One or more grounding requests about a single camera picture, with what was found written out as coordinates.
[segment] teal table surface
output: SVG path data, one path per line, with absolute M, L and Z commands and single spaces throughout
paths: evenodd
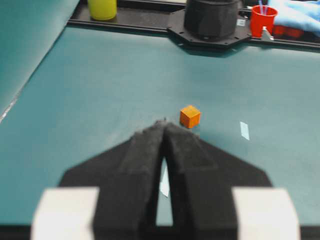
M 1 115 L 64 29 L 79 0 L 1 0 Z
M 246 43 L 201 55 L 166 37 L 67 27 L 0 124 L 0 224 L 30 224 L 67 168 L 156 120 L 178 124 L 192 104 L 194 133 L 265 170 L 300 223 L 319 225 L 319 60 Z

